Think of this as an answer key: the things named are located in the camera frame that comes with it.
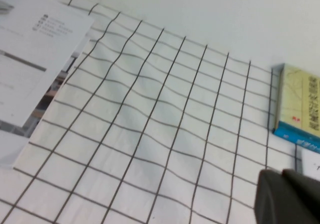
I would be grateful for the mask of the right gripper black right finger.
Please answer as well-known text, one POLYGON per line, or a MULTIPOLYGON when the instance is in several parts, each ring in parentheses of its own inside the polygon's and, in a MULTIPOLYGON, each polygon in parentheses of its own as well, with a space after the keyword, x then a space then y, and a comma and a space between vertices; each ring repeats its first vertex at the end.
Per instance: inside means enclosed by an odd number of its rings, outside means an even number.
POLYGON ((293 187, 302 205, 320 223, 320 182, 292 169, 284 169, 282 176, 293 187))

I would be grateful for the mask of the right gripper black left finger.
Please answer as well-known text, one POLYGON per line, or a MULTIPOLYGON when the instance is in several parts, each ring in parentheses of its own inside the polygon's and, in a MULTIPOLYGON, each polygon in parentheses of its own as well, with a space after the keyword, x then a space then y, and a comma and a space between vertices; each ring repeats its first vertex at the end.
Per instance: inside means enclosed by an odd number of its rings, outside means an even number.
POLYGON ((258 176, 254 214, 258 224, 297 224, 300 201, 282 174, 262 170, 258 176))

